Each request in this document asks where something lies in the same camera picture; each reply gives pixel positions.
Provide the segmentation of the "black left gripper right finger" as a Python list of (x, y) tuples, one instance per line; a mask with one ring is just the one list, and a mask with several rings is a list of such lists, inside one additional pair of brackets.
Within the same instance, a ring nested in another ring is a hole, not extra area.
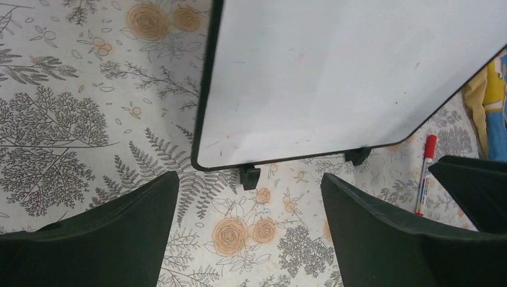
[(417, 216), (331, 173), (320, 189), (345, 286), (506, 285), (506, 236)]

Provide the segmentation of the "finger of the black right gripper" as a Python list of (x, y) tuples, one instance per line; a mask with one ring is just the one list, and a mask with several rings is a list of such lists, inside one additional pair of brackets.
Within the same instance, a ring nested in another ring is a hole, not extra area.
[(506, 233), (506, 163), (446, 155), (429, 168), (480, 232)]

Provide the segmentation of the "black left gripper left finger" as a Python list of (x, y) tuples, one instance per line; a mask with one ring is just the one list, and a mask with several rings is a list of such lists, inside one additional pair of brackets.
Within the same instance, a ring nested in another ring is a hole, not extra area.
[(1, 236), (2, 286), (155, 286), (178, 198), (166, 172), (81, 214)]

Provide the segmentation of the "small black-framed whiteboard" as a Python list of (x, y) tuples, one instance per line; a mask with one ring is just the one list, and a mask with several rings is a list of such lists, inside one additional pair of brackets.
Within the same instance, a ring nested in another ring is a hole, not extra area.
[(505, 46), (505, 1), (213, 1), (191, 164), (398, 144)]

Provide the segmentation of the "blue yellow cartoon cloth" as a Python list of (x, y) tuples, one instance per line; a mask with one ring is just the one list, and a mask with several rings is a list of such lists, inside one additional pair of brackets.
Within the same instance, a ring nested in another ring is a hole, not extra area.
[(506, 161), (506, 49), (462, 88), (485, 158)]

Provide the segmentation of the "floral patterned table mat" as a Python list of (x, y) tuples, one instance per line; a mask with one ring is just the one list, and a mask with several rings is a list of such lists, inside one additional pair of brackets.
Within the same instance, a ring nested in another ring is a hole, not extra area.
[(210, 1), (1, 2), (1, 233), (36, 231), (167, 171), (181, 180), (155, 286), (342, 286), (324, 173), (414, 210), (424, 142), (482, 151), (462, 95), (360, 166), (328, 155), (200, 172), (191, 143)]

